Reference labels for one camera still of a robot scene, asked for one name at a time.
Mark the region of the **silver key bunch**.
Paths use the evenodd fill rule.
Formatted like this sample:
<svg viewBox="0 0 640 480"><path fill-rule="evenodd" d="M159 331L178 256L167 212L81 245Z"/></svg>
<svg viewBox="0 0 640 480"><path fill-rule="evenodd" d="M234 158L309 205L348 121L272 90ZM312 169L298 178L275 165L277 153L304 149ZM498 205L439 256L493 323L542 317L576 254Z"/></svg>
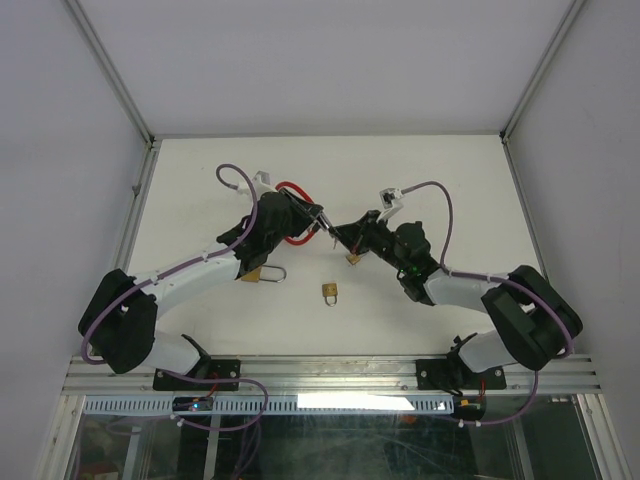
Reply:
<svg viewBox="0 0 640 480"><path fill-rule="evenodd" d="M333 230L333 228L332 228L332 227L326 227L326 228L324 229L324 232L326 233L326 235L327 235L328 239L329 239L329 240L330 240L330 242L331 242L331 249L332 249L332 250L335 250L335 249L336 249L336 247L337 247L338 240L336 239L336 237L335 237L335 235L334 235L334 230Z"/></svg>

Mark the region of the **red cable lock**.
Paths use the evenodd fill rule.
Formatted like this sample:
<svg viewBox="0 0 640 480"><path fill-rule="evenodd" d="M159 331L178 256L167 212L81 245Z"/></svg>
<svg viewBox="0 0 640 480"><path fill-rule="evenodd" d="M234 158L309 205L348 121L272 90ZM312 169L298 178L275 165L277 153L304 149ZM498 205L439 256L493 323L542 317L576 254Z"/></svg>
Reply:
<svg viewBox="0 0 640 480"><path fill-rule="evenodd" d="M305 245L323 228L323 207L294 182L281 181L276 191L284 199L284 241L297 247Z"/></svg>

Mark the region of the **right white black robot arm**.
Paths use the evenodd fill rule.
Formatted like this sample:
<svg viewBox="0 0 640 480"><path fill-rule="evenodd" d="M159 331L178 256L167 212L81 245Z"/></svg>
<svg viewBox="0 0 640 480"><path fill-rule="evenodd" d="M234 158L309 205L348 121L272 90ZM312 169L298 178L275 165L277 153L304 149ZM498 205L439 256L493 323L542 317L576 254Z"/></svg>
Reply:
<svg viewBox="0 0 640 480"><path fill-rule="evenodd" d="M420 221L390 230L371 210L329 233L350 253L372 253L395 268L396 279L412 301L488 315L491 331L457 341L448 354L448 378L459 387L471 386L494 367L519 364L539 371L569 355L583 331L579 315L529 265L504 276L446 269L431 255Z"/></svg>

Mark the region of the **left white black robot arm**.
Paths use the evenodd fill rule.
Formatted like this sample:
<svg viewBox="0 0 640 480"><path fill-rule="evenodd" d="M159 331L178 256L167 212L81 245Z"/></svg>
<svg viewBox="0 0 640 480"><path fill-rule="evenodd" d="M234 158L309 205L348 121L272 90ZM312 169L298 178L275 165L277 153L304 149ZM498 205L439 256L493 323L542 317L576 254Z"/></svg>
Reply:
<svg viewBox="0 0 640 480"><path fill-rule="evenodd" d="M146 274L110 271L78 325L83 360L106 364L116 374L148 366L173 373L188 388L201 387L210 373L208 353L187 334L159 330L157 320L193 297L255 271L285 238L302 234L322 213L319 204L285 190L269 191L203 252Z"/></svg>

